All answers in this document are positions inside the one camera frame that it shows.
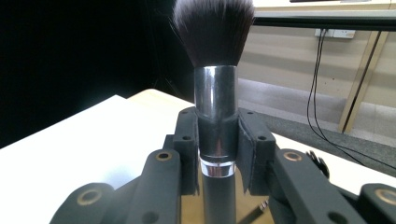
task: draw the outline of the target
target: black bristles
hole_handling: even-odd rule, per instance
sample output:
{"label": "black bristles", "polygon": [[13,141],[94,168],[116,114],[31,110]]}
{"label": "black bristles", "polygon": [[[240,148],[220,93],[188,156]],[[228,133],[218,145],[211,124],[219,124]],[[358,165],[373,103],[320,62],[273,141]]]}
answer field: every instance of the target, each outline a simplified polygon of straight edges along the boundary
{"label": "black bristles", "polygon": [[253,22],[252,0],[177,0],[174,23],[194,67],[237,66]]}

